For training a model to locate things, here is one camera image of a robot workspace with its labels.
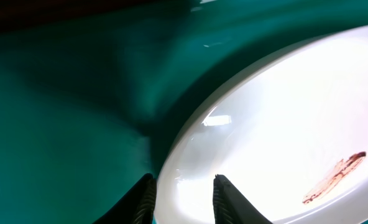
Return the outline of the white plate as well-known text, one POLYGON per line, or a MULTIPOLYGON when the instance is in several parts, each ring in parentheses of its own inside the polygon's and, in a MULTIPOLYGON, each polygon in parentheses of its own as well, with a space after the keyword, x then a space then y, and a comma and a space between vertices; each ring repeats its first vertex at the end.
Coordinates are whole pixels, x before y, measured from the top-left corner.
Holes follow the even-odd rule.
POLYGON ((272 223, 368 220, 368 26, 241 70, 190 116, 157 184, 157 223, 213 223, 225 175, 272 223))

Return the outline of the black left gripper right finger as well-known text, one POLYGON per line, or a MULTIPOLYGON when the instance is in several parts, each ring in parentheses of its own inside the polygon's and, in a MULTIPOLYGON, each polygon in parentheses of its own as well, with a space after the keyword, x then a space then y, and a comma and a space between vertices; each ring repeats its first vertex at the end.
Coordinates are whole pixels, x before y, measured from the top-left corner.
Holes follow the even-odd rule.
POLYGON ((213 180, 213 211, 215 224, 272 224, 225 175, 213 180))

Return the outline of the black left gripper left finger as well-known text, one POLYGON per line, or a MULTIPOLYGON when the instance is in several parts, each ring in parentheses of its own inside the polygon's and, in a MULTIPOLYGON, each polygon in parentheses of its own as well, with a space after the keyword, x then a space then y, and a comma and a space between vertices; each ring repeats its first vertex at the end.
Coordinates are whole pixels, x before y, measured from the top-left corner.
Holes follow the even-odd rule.
POLYGON ((138 182, 94 224, 152 224, 157 197, 157 180, 144 174, 138 182))

